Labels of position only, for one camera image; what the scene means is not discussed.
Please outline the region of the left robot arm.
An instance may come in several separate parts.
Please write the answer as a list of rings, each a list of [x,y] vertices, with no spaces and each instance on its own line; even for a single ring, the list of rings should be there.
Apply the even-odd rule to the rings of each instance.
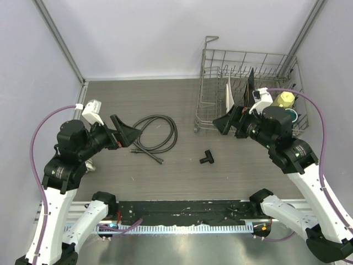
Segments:
[[[70,206],[87,171],[86,161],[103,149],[129,147],[142,133],[124,124],[117,115],[110,118],[114,129],[94,123],[87,130],[76,119],[61,125],[55,155],[44,168],[40,187],[45,198],[34,239],[16,264],[76,264],[82,245],[100,221],[117,215],[116,197],[96,192],[81,217],[64,231]]]

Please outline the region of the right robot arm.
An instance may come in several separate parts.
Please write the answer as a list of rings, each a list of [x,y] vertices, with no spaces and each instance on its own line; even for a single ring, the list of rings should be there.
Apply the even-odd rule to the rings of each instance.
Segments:
[[[267,215],[280,221],[303,238],[321,262],[336,262],[352,255],[352,232],[326,197],[331,191],[319,175],[318,158],[308,143],[292,135],[292,118],[283,108],[269,106],[258,113],[243,106],[232,107],[212,123],[223,135],[233,126],[236,138],[250,137],[265,147],[272,162],[295,184],[313,212],[309,216],[262,189],[250,197],[253,217]]]

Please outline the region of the black T-shaped fitting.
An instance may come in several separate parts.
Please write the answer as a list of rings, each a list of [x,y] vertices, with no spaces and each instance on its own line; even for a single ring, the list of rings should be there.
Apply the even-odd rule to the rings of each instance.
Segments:
[[[205,151],[205,157],[200,159],[199,162],[201,164],[204,164],[204,163],[213,164],[215,162],[215,160],[213,158],[213,155],[212,155],[211,151],[210,150],[206,150]]]

